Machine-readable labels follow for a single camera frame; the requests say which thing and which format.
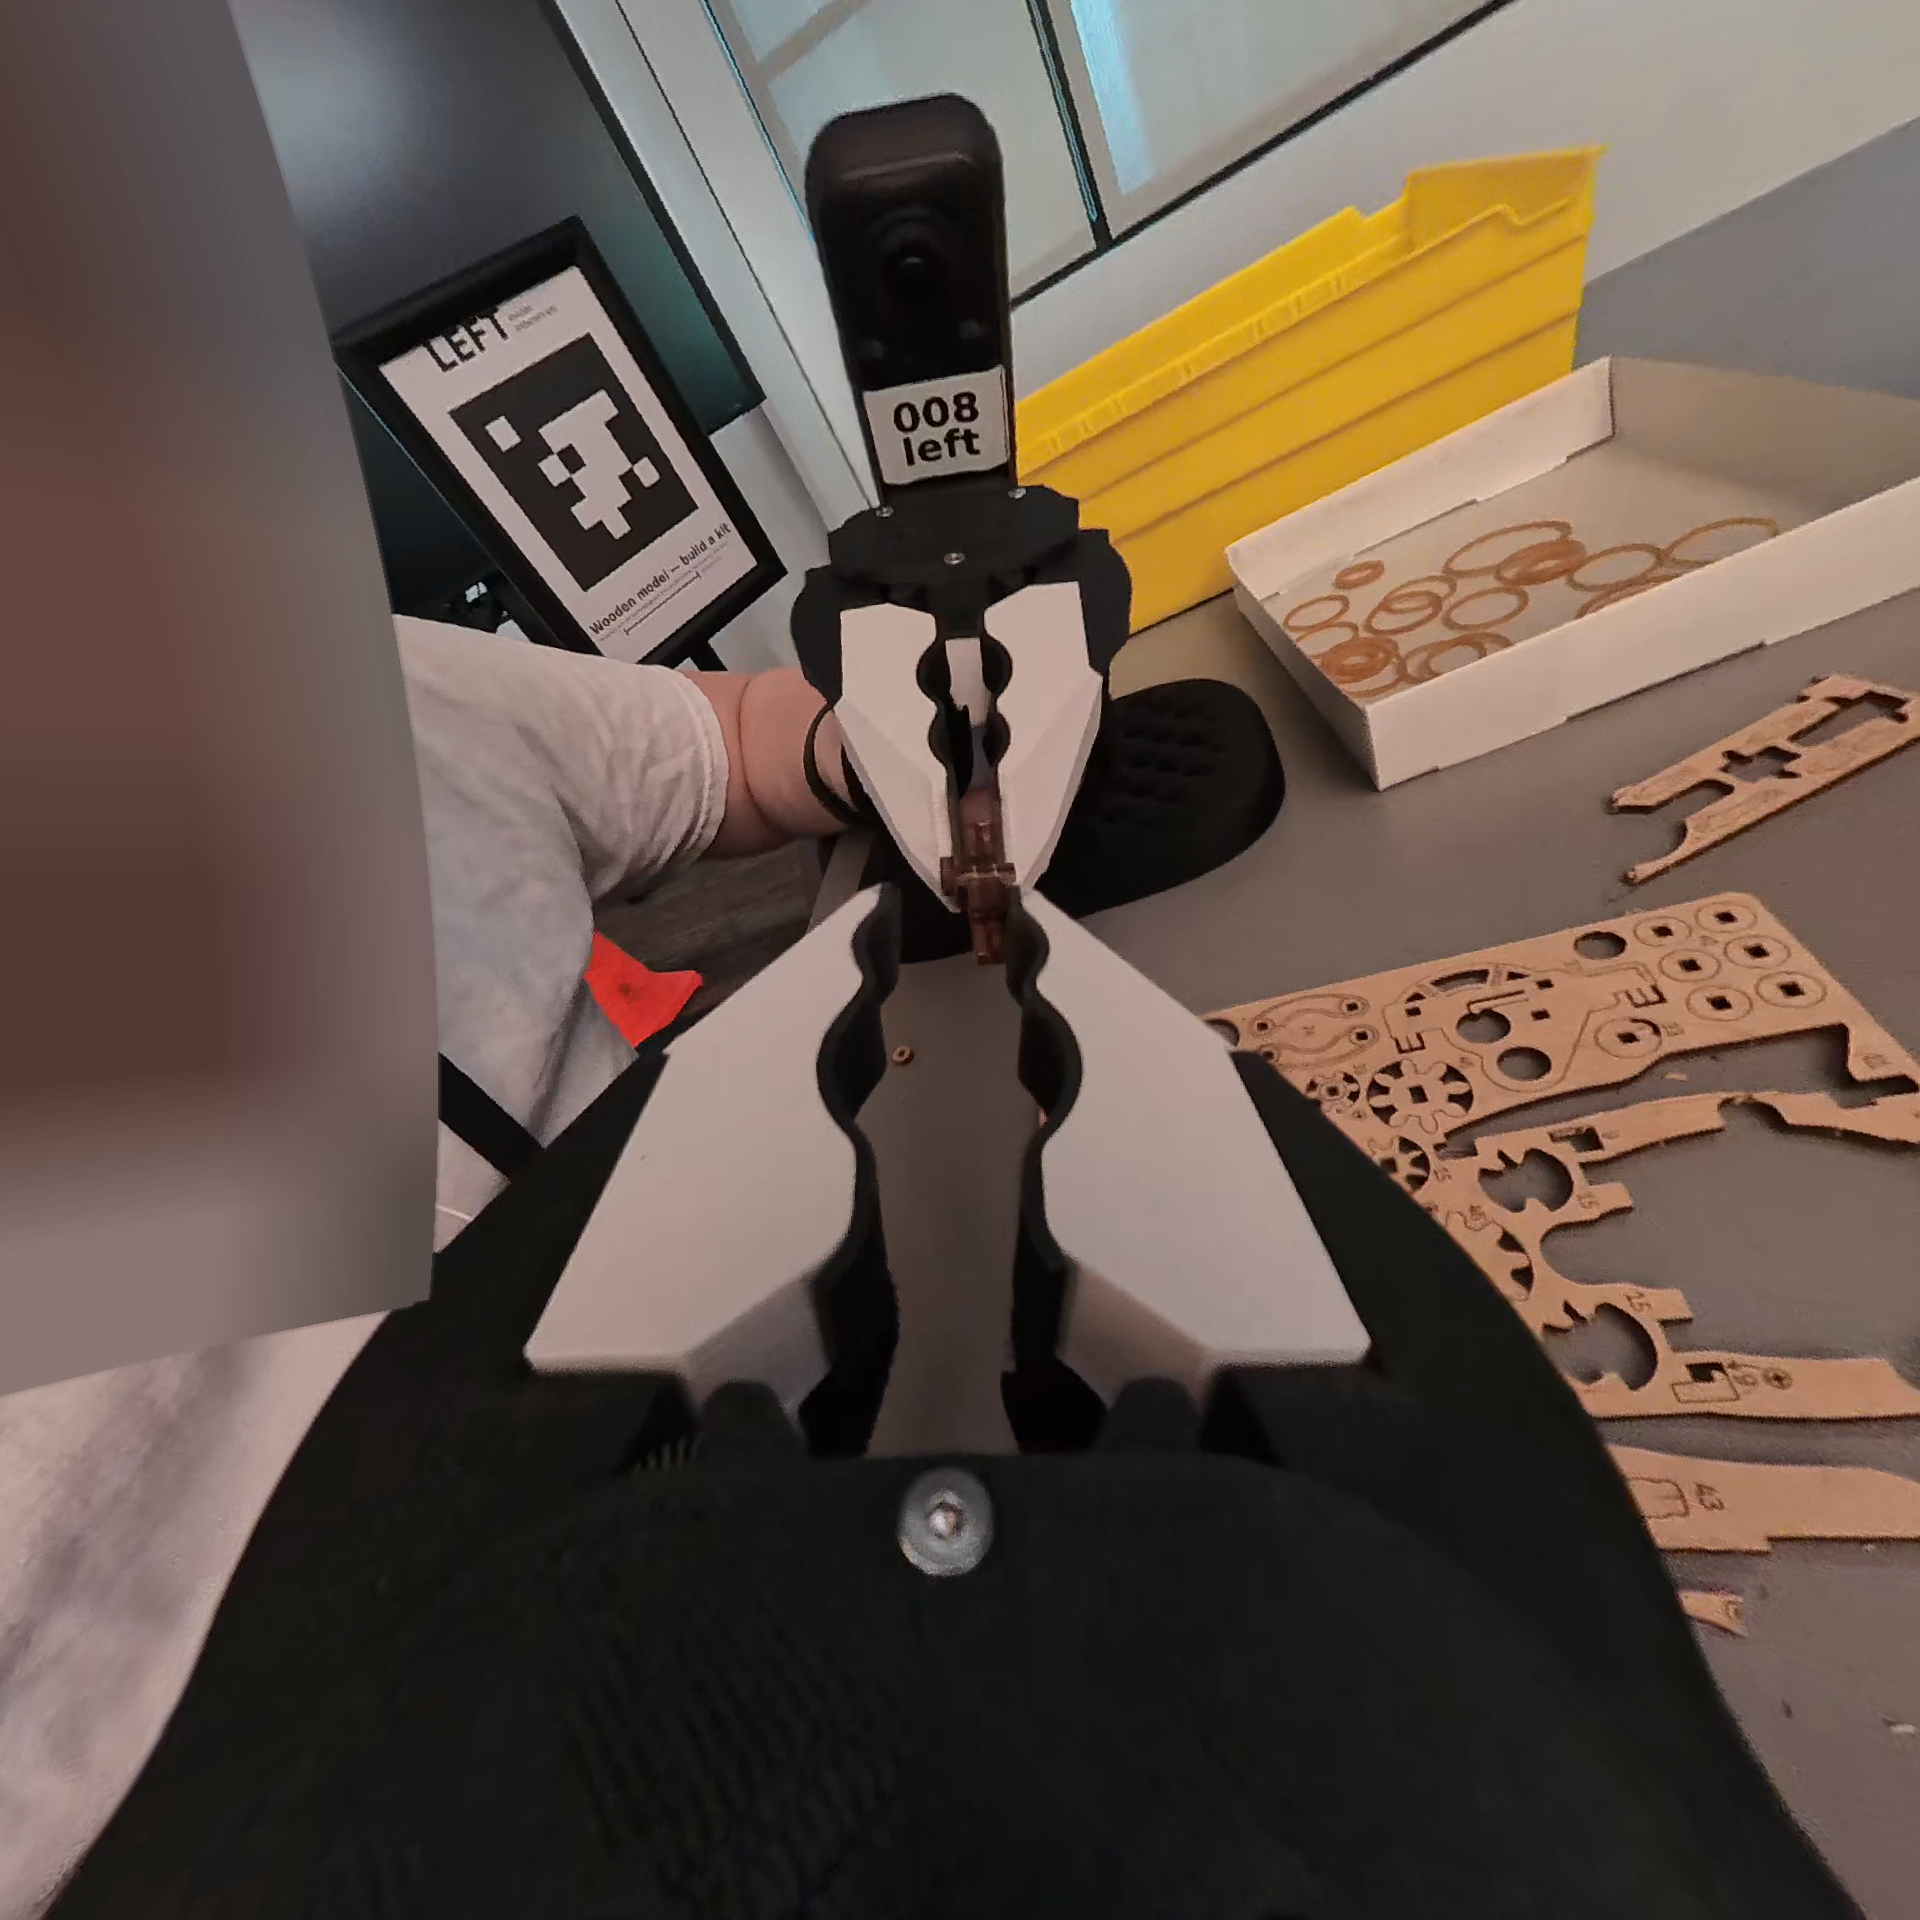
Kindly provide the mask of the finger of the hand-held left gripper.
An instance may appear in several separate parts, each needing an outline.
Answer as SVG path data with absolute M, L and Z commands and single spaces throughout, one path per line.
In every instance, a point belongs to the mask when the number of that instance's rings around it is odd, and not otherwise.
M 960 637 L 960 704 L 972 788 L 997 781 L 998 836 L 1016 884 L 1043 877 L 1098 739 L 1105 679 L 1089 652 L 1078 582 L 1033 582 Z
M 838 644 L 832 710 L 849 760 L 912 872 L 960 917 L 949 880 L 970 719 L 954 700 L 949 641 L 933 612 L 875 603 L 842 615 Z

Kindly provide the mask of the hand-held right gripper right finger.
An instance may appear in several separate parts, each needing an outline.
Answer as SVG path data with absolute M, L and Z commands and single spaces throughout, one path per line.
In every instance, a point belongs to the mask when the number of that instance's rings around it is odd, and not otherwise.
M 1022 1448 L 1083 1448 L 1118 1393 L 1323 1369 L 1372 1339 L 1220 1035 L 1046 900 L 1003 924 L 1022 1164 L 1001 1403 Z

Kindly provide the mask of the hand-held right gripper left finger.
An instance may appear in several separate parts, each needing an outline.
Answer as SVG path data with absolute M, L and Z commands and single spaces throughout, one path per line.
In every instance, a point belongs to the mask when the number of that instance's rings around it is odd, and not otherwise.
M 901 900 L 875 884 L 675 1039 L 523 1356 L 539 1373 L 757 1383 L 862 1454 L 897 1356 L 873 1148 Z

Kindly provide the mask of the small dark wooden model part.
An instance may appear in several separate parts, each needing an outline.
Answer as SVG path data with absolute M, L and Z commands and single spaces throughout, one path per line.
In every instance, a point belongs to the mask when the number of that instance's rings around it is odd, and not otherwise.
M 1005 917 L 1018 900 L 1018 869 L 1005 856 L 995 807 L 962 811 L 952 852 L 941 860 L 941 891 L 966 918 L 972 953 L 980 967 L 1003 965 Z

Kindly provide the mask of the narrow wooden cutout sheet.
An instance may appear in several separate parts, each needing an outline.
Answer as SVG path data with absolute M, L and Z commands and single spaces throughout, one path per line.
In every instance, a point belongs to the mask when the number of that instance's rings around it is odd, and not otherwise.
M 1766 1551 L 1762 1513 L 1787 1468 L 1608 1446 L 1656 1544 L 1668 1551 Z

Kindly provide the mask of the person's left forearm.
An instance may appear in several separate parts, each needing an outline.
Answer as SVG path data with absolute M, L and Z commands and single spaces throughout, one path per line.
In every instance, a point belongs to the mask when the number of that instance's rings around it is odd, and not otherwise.
M 683 668 L 723 739 L 728 795 L 706 856 L 757 856 L 868 821 L 846 741 L 821 691 L 796 665 L 752 673 Z

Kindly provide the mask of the black textured pad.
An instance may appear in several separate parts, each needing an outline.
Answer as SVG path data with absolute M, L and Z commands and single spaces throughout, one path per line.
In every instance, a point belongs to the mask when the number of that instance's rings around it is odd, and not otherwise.
M 997 781 L 970 785 L 973 760 L 956 771 L 962 811 L 998 811 Z M 1284 797 L 1275 741 L 1259 705 L 1240 687 L 1185 679 L 1110 700 L 1043 877 L 1019 887 L 1005 917 L 1003 955 L 1018 924 L 1040 904 L 1083 921 L 1098 910 L 1158 896 L 1224 865 L 1273 825 Z M 972 953 L 965 915 L 944 910 L 875 815 L 864 883 L 901 880 L 905 961 Z

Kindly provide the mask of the red object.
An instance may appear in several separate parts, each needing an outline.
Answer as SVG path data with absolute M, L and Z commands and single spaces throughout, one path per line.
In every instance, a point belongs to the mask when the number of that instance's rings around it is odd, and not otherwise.
M 685 1015 L 705 988 L 705 975 L 696 969 L 650 969 L 596 931 L 582 985 L 616 1033 L 638 1049 Z

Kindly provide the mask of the framed marker sign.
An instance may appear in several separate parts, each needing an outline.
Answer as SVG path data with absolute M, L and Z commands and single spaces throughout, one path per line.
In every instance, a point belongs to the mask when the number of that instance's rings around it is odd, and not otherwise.
M 566 216 L 331 337 L 353 392 L 557 646 L 715 668 L 778 548 Z

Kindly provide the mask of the yellow plastic bin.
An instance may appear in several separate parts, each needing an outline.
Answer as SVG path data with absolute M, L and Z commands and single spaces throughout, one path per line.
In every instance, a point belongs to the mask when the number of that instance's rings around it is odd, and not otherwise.
M 1016 409 L 1019 479 L 1078 501 L 1133 628 L 1232 588 L 1230 543 L 1573 367 L 1601 147 L 1408 174 Z

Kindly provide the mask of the white cardboard box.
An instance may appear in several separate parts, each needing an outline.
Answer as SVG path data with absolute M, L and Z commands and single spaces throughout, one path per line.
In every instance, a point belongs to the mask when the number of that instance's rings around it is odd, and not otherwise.
M 1608 357 L 1228 551 L 1385 788 L 1915 590 L 1917 403 Z

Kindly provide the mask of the wooden sheet with square holes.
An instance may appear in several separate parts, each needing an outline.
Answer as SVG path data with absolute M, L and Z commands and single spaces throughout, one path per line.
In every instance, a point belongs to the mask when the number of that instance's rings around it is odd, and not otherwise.
M 1627 1086 L 1694 1051 L 1842 1033 L 1853 1083 L 1915 1057 L 1747 894 L 1393 967 L 1208 1017 L 1372 1158 L 1401 1168 L 1533 1102 Z

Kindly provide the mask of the window with dark frame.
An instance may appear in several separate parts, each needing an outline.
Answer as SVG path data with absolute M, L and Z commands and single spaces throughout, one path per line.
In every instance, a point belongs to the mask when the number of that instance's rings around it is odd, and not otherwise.
M 998 136 L 1012 286 L 1033 303 L 1110 261 L 1156 303 L 1385 184 L 1283 188 L 1309 133 L 1449 51 L 1505 4 L 830 3 L 616 4 L 768 301 L 824 301 L 804 212 L 810 147 L 842 111 L 960 94 Z

